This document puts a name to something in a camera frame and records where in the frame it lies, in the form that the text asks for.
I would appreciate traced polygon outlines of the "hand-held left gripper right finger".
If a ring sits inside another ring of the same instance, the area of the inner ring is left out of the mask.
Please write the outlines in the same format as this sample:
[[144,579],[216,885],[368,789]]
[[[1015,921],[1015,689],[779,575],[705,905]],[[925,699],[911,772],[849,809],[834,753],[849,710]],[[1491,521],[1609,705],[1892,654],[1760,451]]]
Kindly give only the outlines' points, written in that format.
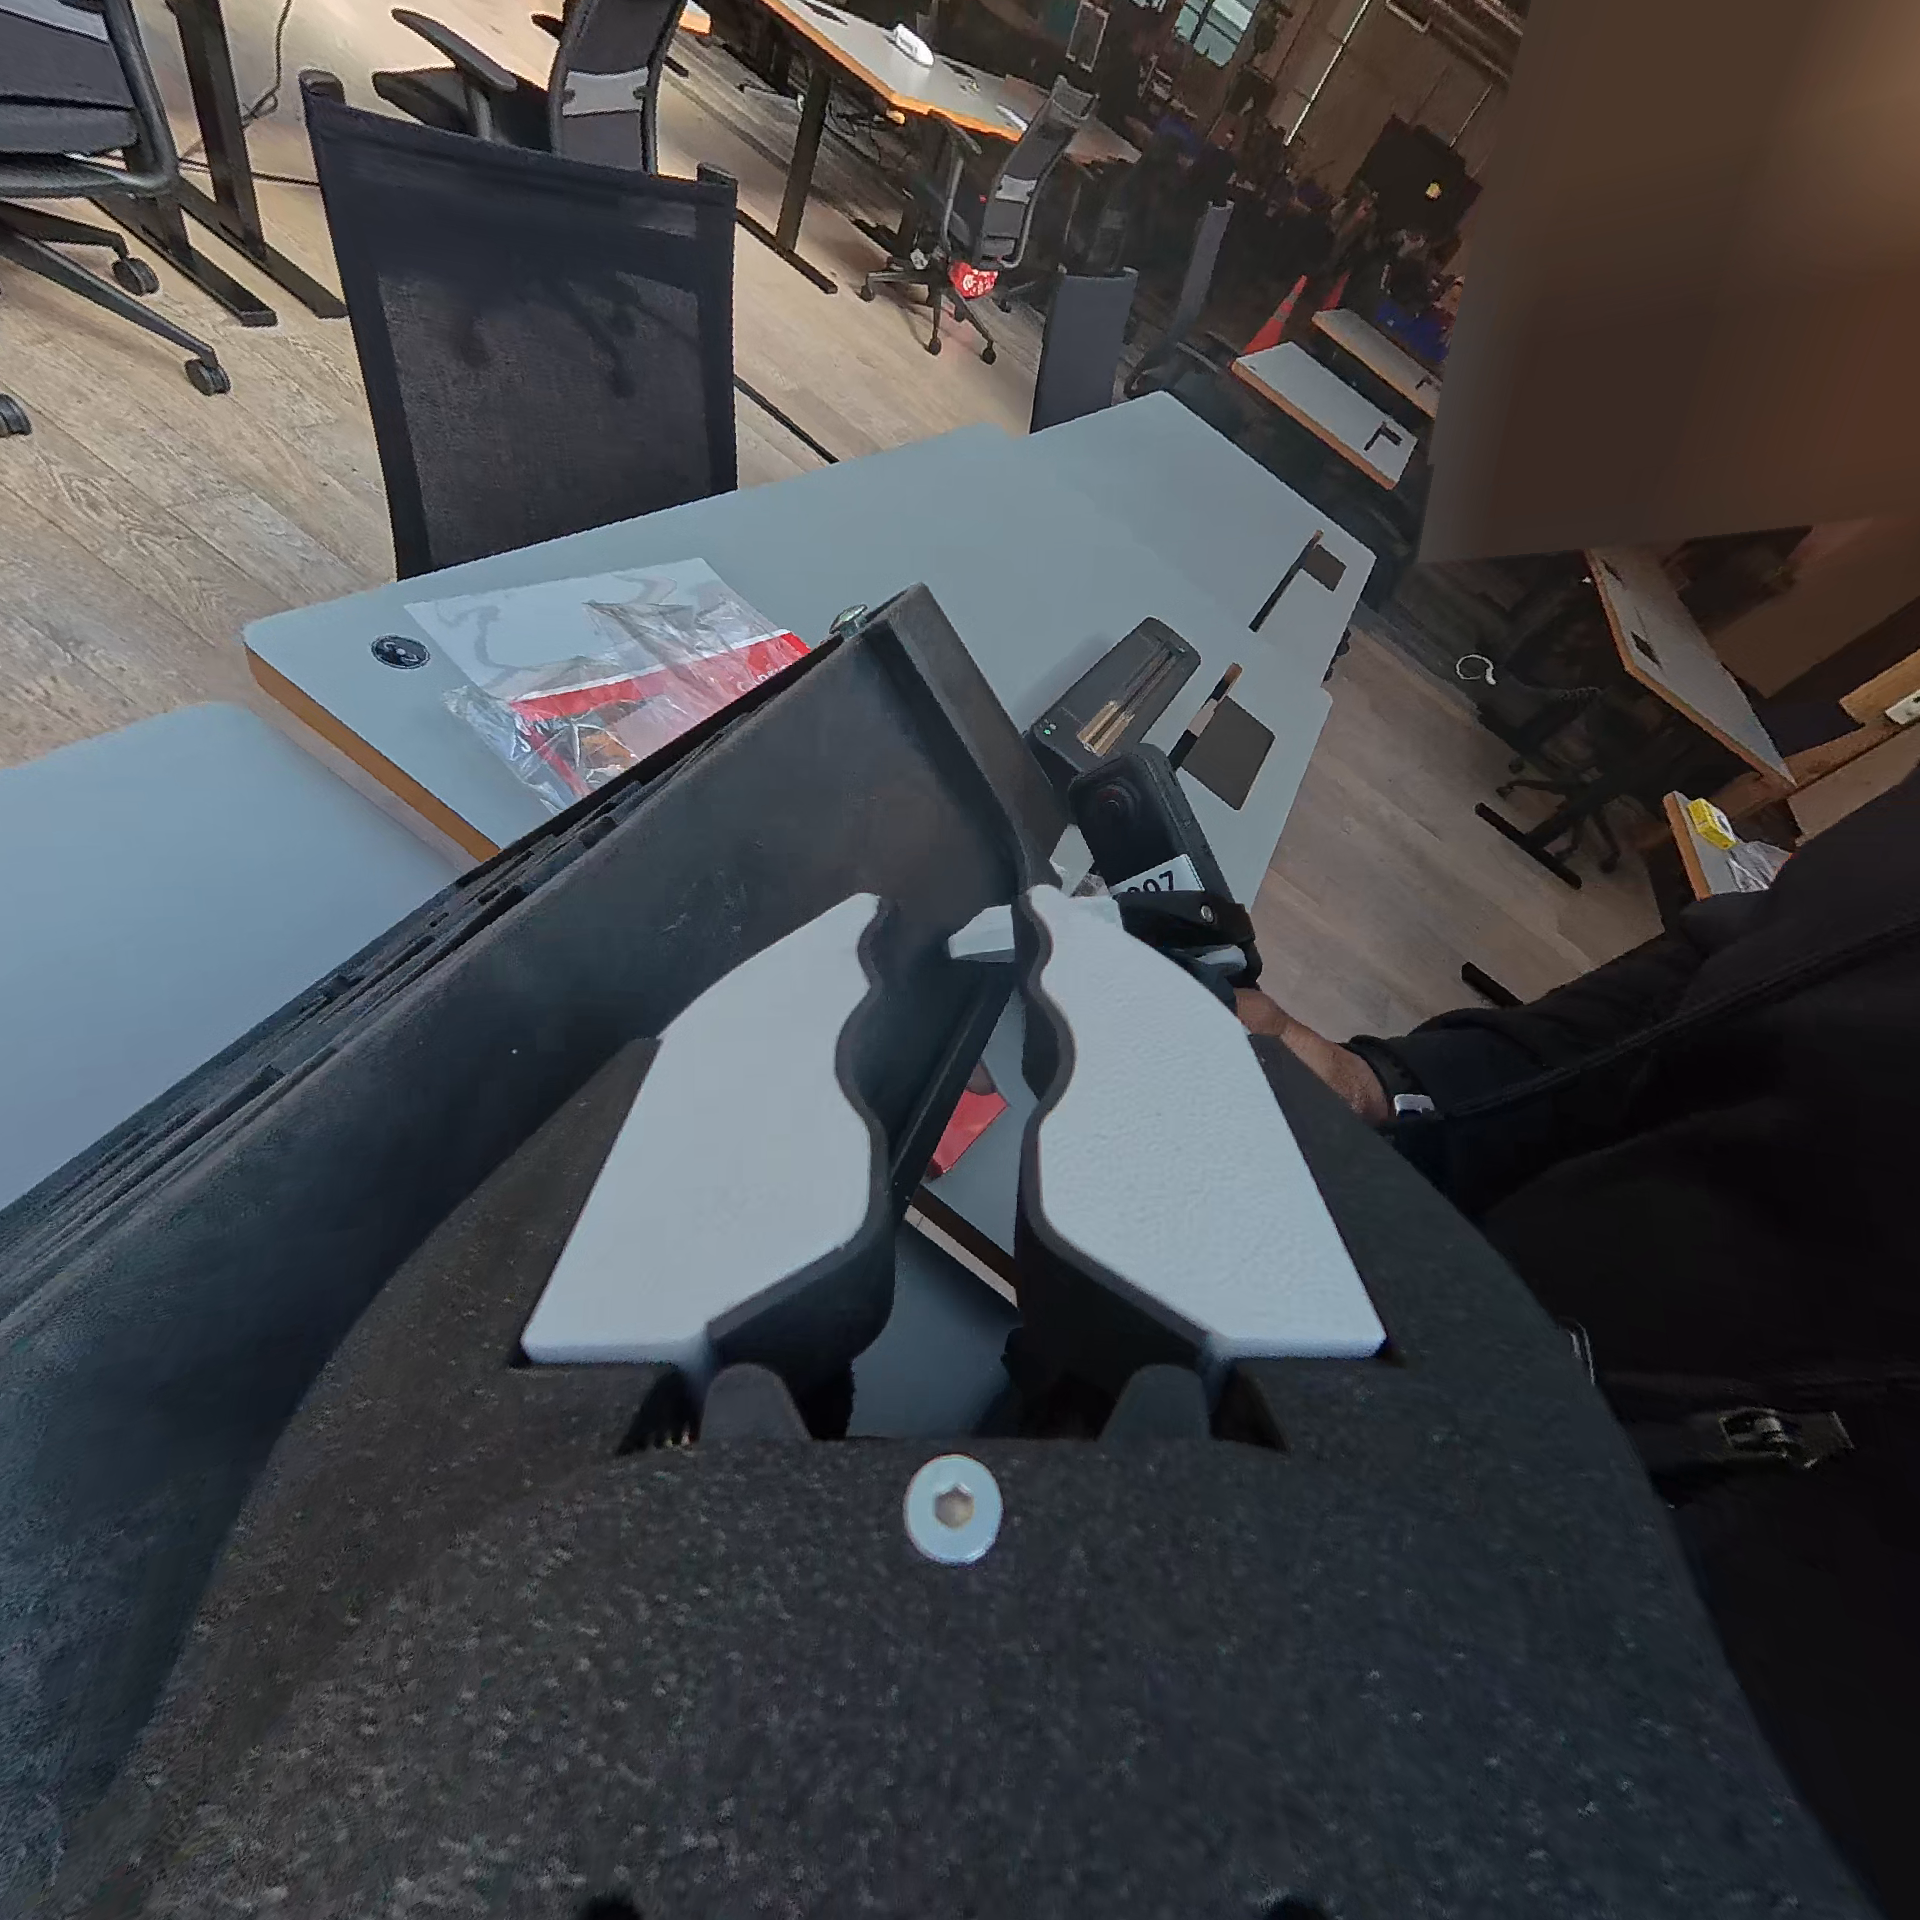
[[1015,931],[1026,1333],[1072,1369],[1378,1356],[1385,1325],[1236,1015],[1113,902],[1041,885]]

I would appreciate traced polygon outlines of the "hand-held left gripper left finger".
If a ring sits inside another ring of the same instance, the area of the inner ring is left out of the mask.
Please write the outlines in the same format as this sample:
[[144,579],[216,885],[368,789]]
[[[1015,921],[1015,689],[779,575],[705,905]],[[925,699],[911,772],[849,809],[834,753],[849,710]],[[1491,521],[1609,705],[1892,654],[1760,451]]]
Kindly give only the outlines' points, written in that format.
[[845,1369],[893,1306],[868,1092],[875,893],[717,979],[660,1036],[519,1333],[536,1364]]

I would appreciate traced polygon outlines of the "black plastic tray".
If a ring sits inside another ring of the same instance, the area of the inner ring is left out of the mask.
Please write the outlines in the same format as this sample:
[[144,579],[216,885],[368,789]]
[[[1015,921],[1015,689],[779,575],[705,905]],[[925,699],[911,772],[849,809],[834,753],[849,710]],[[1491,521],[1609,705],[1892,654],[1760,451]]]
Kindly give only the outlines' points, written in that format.
[[155,1713],[253,1478],[402,1262],[623,1050],[852,895],[897,1209],[1065,818],[924,585],[457,881],[4,1214],[4,1909]]

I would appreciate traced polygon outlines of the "person's right forearm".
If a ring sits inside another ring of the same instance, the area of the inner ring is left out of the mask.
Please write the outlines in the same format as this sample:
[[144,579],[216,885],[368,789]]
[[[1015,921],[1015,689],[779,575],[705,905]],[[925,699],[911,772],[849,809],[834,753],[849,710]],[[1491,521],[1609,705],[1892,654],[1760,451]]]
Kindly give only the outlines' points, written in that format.
[[1337,1059],[1381,1090],[1378,1129],[1464,1215],[1620,1135],[1668,1026],[1801,963],[1773,895],[1695,902],[1650,942],[1512,1007],[1439,1015]]

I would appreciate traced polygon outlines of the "grey desk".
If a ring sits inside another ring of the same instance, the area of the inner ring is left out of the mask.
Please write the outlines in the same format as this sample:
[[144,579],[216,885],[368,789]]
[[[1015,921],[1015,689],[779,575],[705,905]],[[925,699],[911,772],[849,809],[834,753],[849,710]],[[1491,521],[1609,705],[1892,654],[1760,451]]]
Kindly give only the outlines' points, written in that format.
[[1332,674],[1378,534],[1356,538],[1167,393],[1044,427],[1024,449],[1249,633]]
[[[417,599],[674,561],[707,561],[813,650],[564,814],[443,710],[451,662],[368,650],[423,638]],[[852,604],[871,617],[831,638]],[[1058,841],[1024,726],[1145,617],[1199,650],[1191,697],[1243,662],[1239,695],[1279,734],[1247,809],[1189,786],[1250,899],[1323,681],[993,426],[258,622],[247,646],[308,726],[351,734],[496,855],[375,942],[216,1153],[253,1262],[356,1316],[605,1061],[792,929],[874,891],[904,948],[941,948],[1012,885],[1015,833],[1033,855]]]
[[2,772],[2,1199],[464,870],[244,706]]

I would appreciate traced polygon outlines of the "white wood-edged desk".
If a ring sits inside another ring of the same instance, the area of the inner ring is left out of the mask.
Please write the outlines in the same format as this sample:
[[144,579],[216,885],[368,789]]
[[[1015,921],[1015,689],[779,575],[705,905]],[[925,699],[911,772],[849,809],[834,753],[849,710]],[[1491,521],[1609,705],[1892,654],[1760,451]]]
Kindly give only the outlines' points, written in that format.
[[1585,563],[1624,670],[1736,755],[1762,791],[1792,793],[1785,757],[1736,674],[1716,659],[1665,564],[1647,549],[1586,549]]
[[1313,316],[1313,335],[1365,369],[1375,383],[1412,410],[1417,426],[1432,426],[1442,398],[1442,377],[1389,340],[1381,329],[1348,306],[1321,308]]
[[1402,487],[1417,449],[1411,426],[1367,401],[1298,343],[1232,358],[1232,377],[1317,437],[1384,491]]

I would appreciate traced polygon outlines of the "wood-edged long desk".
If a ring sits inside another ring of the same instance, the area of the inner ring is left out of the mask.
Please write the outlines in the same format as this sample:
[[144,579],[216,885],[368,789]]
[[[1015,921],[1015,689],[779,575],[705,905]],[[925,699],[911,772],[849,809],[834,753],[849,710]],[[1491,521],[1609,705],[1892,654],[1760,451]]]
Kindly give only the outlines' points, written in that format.
[[[800,125],[785,171],[785,196],[778,227],[769,228],[747,212],[741,212],[739,221],[755,241],[779,253],[789,267],[800,273],[831,297],[837,295],[840,285],[827,273],[805,258],[800,252],[800,228],[826,138],[832,89],[837,85],[864,89],[880,108],[931,125],[931,132],[924,139],[924,164],[916,179],[928,173],[931,164],[939,158],[945,123],[968,129],[985,148],[994,142],[1012,143],[1031,114],[1049,95],[1049,92],[1041,92],[1026,79],[1009,79],[984,69],[954,62],[947,55],[935,52],[911,30],[884,30],[875,20],[849,11],[842,5],[756,2],[755,9],[764,18],[764,36],[778,52],[778,79],[787,79],[787,69],[793,57],[805,62],[808,76],[800,94]],[[1093,70],[1089,67],[1069,63],[1056,79],[1068,79],[1075,89],[1080,89],[1077,82],[1089,79],[1091,76]],[[1091,118],[1072,139],[1068,155],[1047,182],[1068,162],[1136,164],[1138,158],[1138,148],[1106,129],[1093,110]],[[913,182],[904,191],[904,212]],[[1035,220],[1041,214],[1047,182],[1043,186],[1035,204]],[[893,245],[900,227],[884,230],[874,223],[859,223],[859,230],[880,245],[887,260],[890,246]],[[1000,276],[997,297],[1005,297],[1011,290],[1028,284],[1024,260],[1033,237],[1031,234],[1026,237],[1023,262]],[[864,269],[857,276],[856,290],[866,273],[880,269],[884,260],[877,267]]]

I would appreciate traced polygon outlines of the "person's right hand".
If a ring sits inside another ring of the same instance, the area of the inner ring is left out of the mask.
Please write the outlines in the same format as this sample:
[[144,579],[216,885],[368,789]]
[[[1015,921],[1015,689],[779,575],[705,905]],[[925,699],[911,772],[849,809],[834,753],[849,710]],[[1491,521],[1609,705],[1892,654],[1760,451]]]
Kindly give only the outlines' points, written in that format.
[[1384,1087],[1377,1069],[1351,1046],[1325,1041],[1260,990],[1236,990],[1235,1002],[1236,1019],[1252,1038],[1283,1045],[1367,1125],[1381,1129],[1392,1123],[1397,1116],[1395,1097]]

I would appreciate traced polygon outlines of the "black square pad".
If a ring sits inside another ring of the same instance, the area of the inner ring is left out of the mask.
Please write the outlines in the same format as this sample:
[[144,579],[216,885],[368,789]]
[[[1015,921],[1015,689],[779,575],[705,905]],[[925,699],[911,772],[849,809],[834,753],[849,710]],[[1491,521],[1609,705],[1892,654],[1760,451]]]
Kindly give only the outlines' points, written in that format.
[[1228,692],[1189,722],[1168,763],[1220,804],[1243,809],[1273,748],[1273,729]]

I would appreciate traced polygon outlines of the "black battery charger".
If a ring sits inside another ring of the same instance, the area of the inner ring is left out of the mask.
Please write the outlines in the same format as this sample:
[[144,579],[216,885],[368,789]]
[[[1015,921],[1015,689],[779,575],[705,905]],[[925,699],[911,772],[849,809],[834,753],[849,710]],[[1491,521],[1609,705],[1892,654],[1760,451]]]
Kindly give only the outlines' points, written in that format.
[[1024,734],[1055,793],[1068,801],[1077,778],[1145,740],[1201,662],[1199,650],[1157,617],[1093,660]]

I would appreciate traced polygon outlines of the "red packet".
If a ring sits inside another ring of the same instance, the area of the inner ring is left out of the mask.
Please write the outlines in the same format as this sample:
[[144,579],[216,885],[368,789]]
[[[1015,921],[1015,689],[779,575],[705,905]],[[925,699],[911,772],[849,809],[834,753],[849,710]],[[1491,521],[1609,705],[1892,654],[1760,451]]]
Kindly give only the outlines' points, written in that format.
[[1003,1114],[1005,1099],[1000,1090],[968,1087],[957,1097],[938,1143],[932,1145],[924,1179],[941,1179],[945,1175],[949,1175],[957,1165],[957,1161],[972,1149],[972,1145],[978,1139],[984,1139],[993,1129],[997,1118]]

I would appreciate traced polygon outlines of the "clear plastic bag red contents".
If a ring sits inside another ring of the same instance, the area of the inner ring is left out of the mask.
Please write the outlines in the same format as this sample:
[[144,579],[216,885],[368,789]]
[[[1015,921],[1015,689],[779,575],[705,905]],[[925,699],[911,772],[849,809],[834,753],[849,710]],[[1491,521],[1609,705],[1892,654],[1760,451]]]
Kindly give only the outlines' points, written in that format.
[[707,561],[417,599],[407,615],[460,677],[443,706],[552,814],[809,655]]

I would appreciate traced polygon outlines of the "person in black jacket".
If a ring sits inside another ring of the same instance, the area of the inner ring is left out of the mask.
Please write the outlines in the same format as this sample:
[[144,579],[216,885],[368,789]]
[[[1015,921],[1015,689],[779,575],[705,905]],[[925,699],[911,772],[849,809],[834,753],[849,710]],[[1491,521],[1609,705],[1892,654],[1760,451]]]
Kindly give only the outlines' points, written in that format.
[[1853,1452],[1813,1471],[1665,1490],[1796,1789],[1916,1916],[1916,778],[1760,895],[1813,951],[1674,1022],[1620,1135],[1475,1222],[1586,1335],[1624,1423],[1842,1418]]

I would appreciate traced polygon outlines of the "grey mesh office chair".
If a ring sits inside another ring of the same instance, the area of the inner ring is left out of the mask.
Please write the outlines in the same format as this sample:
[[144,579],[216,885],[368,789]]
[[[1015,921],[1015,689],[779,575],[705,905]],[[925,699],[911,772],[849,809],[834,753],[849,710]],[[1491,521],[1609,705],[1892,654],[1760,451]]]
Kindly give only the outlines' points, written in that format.
[[978,333],[980,362],[993,366],[994,333],[976,314],[976,302],[954,300],[947,267],[963,258],[980,267],[1000,265],[1003,275],[1023,262],[1041,189],[1093,108],[1095,94],[1056,79],[1012,143],[994,142],[985,148],[968,129],[945,123],[939,158],[913,182],[890,255],[859,282],[857,300],[871,305],[880,285],[916,285],[931,314],[925,353],[941,353],[945,314],[951,311]]

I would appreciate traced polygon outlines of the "black mesh chair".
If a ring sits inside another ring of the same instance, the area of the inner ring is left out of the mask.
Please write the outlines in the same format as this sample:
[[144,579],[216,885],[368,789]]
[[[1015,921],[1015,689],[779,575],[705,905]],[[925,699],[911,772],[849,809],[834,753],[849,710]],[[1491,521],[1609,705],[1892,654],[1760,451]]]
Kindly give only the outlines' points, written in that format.
[[303,106],[397,579],[737,489],[732,175]]

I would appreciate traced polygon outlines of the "black office chair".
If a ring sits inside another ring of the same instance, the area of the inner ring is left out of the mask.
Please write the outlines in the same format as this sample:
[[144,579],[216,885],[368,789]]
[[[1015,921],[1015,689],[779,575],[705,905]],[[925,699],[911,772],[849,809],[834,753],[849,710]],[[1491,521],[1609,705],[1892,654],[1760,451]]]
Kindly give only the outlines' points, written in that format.
[[183,353],[202,396],[232,390],[217,353],[152,308],[160,282],[121,230],[58,204],[160,206],[180,159],[129,2],[2,5],[2,255]]
[[527,154],[552,154],[653,175],[658,94],[687,2],[576,2],[544,82],[515,76],[443,22],[397,9],[393,18],[443,63],[375,70],[375,94],[418,123]]

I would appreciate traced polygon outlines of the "black desk frame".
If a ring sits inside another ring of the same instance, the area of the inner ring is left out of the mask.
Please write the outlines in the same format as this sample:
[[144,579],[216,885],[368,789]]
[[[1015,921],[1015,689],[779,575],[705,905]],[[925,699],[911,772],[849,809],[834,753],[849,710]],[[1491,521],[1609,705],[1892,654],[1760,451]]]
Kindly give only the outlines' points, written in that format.
[[196,246],[194,227],[227,253],[304,306],[315,319],[346,319],[346,305],[292,258],[276,252],[260,221],[256,173],[249,155],[249,121],[237,95],[234,50],[220,2],[167,2],[173,20],[187,101],[194,111],[205,182],[183,181],[155,212],[139,214],[135,230],[189,285],[216,302],[244,329],[275,329],[280,316],[263,295],[235,279],[220,260]]

